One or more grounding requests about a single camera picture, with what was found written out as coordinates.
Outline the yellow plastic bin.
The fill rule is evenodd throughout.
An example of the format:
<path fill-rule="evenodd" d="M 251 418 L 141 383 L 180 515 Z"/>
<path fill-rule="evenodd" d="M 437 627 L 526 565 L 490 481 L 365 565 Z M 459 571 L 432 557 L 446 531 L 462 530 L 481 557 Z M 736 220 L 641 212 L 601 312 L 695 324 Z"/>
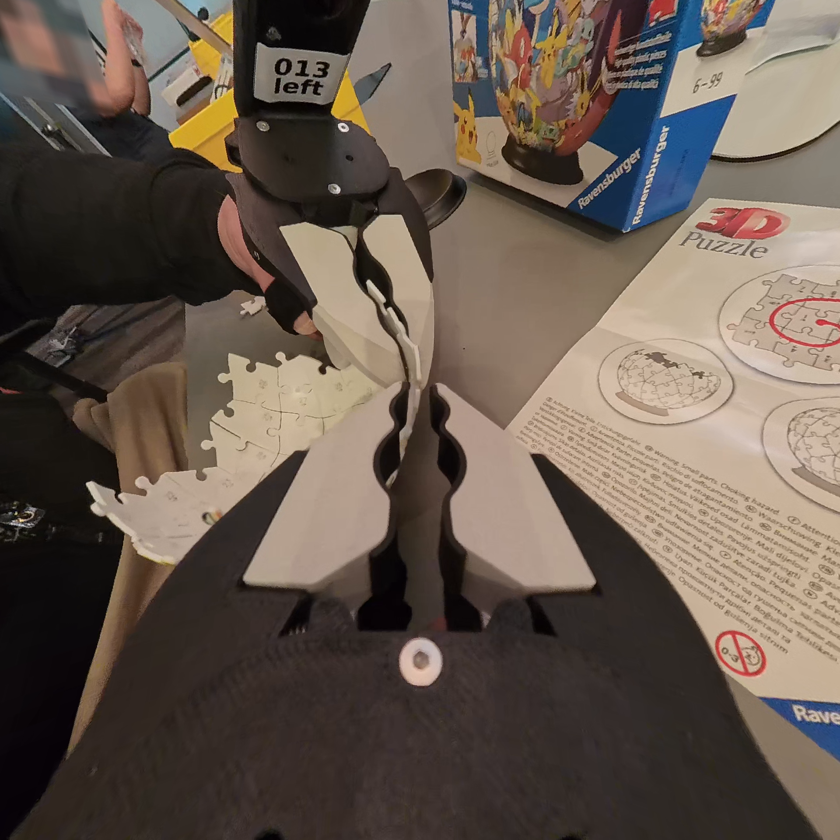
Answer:
<path fill-rule="evenodd" d="M 196 67 L 204 77 L 210 77 L 211 82 L 214 82 L 222 59 L 220 53 L 202 39 L 191 45 L 190 50 Z M 332 115 L 371 133 L 348 70 L 344 72 L 337 98 L 332 105 Z M 228 90 L 216 100 L 200 107 L 189 107 L 186 116 L 178 119 L 179 128 L 170 133 L 171 144 L 200 154 L 220 169 L 238 172 L 238 168 L 228 161 L 224 143 L 234 129 L 236 117 L 234 93 Z"/>

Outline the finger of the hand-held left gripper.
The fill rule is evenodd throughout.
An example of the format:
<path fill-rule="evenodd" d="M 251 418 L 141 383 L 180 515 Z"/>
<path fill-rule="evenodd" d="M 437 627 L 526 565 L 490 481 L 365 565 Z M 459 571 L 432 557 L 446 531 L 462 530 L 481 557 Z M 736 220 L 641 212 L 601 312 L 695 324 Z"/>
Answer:
<path fill-rule="evenodd" d="M 354 252 L 339 232 L 314 224 L 280 227 L 316 298 L 312 319 L 337 366 L 352 364 L 383 387 L 406 378 L 396 341 L 354 273 Z"/>
<path fill-rule="evenodd" d="M 434 356 L 434 291 L 404 217 L 375 216 L 360 231 L 358 257 L 372 258 L 370 278 L 418 350 L 423 390 Z"/>

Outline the blue cartoon puzzle box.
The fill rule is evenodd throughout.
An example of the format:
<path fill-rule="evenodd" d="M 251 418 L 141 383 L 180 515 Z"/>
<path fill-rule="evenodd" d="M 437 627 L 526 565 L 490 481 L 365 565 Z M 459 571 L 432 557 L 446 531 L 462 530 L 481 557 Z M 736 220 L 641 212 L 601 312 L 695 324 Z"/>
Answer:
<path fill-rule="evenodd" d="M 676 214 L 773 5 L 449 2 L 455 158 L 620 232 Z"/>

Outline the person's left forearm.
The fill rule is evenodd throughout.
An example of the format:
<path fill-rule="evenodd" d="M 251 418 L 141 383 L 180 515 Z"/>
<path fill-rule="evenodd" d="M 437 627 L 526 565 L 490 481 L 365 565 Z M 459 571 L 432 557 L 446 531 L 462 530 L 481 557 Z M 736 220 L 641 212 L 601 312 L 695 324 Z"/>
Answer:
<path fill-rule="evenodd" d="M 75 305 L 260 294 L 222 247 L 225 172 L 188 150 L 157 163 L 4 143 L 1 330 Z"/>

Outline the black round ball stand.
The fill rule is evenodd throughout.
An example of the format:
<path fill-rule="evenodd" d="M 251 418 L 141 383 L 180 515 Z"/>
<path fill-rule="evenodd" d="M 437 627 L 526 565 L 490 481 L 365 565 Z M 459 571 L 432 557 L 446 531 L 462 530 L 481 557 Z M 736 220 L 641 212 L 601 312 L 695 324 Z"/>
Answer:
<path fill-rule="evenodd" d="M 466 197 L 465 179 L 443 168 L 433 168 L 411 175 L 405 180 L 423 211 L 427 228 L 434 229 L 449 218 Z"/>

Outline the partly built white puzzle ball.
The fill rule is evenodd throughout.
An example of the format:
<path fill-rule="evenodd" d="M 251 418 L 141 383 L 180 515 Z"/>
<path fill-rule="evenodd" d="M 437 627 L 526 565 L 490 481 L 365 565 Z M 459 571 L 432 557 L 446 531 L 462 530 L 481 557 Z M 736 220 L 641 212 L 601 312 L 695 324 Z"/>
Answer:
<path fill-rule="evenodd" d="M 135 482 L 144 495 L 116 493 L 88 482 L 91 510 L 127 535 L 138 554 L 159 564 L 177 564 L 195 543 L 271 470 L 338 425 L 382 388 L 352 365 L 339 371 L 306 355 L 276 355 L 278 366 L 231 353 L 218 376 L 233 388 L 230 414 L 211 418 L 215 467 L 164 473 L 155 482 Z"/>

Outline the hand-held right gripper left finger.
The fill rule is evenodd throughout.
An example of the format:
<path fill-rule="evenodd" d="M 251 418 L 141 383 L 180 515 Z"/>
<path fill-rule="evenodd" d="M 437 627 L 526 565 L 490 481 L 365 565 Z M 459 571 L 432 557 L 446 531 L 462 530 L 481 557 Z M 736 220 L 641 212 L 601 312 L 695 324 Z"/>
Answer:
<path fill-rule="evenodd" d="M 356 611 L 372 592 L 370 555 L 389 531 L 394 471 L 375 462 L 399 443 L 407 383 L 394 384 L 314 441 L 243 582 L 340 599 Z"/>

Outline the white flat board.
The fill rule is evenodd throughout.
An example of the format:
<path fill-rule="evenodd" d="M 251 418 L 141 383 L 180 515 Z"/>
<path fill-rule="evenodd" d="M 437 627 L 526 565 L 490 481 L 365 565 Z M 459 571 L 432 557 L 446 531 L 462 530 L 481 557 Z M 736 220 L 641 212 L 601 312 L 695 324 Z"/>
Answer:
<path fill-rule="evenodd" d="M 776 2 L 712 157 L 782 156 L 838 122 L 839 2 Z"/>

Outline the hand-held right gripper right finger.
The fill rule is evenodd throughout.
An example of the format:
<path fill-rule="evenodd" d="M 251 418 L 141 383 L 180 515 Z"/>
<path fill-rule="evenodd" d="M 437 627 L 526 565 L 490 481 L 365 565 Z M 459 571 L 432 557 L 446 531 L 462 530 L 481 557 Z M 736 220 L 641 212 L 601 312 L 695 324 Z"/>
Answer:
<path fill-rule="evenodd" d="M 446 385 L 429 392 L 444 497 L 438 548 L 446 625 L 484 625 L 508 600 L 597 593 L 538 465 Z"/>

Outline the folded paper instruction leaflet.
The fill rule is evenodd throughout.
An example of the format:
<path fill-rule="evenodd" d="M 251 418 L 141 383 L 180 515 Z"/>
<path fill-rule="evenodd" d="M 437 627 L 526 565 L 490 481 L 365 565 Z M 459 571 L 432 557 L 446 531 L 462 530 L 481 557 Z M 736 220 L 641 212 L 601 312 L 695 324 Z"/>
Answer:
<path fill-rule="evenodd" d="M 839 211 L 710 200 L 508 426 L 839 754 Z"/>

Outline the person's left hand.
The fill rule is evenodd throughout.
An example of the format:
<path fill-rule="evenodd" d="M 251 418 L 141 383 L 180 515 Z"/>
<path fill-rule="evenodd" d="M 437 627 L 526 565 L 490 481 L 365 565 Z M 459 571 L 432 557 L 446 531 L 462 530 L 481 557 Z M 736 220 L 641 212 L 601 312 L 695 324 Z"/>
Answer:
<path fill-rule="evenodd" d="M 261 289 L 261 296 L 268 302 L 268 289 L 274 277 L 265 271 L 250 254 L 240 224 L 234 200 L 226 196 L 217 215 L 217 234 L 221 246 L 231 261 Z"/>

